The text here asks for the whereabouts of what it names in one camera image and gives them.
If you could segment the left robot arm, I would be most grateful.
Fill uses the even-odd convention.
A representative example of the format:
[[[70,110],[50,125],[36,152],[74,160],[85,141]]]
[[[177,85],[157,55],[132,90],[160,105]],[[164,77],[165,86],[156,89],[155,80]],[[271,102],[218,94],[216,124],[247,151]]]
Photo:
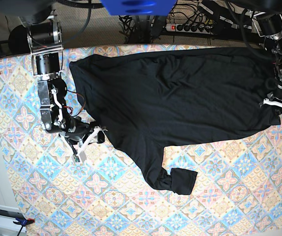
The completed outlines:
[[[232,10],[231,2],[244,9],[240,17]],[[268,60],[274,65],[276,87],[267,95],[262,104],[282,108],[282,0],[226,0],[225,4],[239,26],[247,48],[255,56]],[[257,22],[254,26],[259,26],[256,28],[258,36],[268,41],[268,46],[265,47],[267,55],[259,53],[247,41],[244,27],[247,12],[251,14],[251,20]]]

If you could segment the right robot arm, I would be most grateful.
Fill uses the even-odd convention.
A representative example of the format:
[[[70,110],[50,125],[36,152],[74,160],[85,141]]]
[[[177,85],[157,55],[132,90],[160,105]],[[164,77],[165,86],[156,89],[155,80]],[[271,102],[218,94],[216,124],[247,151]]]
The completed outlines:
[[[27,34],[32,74],[37,78],[43,129],[58,133],[79,156],[92,143],[103,143],[103,128],[71,115],[65,101],[68,89],[62,79],[63,41],[53,0],[0,0],[0,12],[19,17]]]

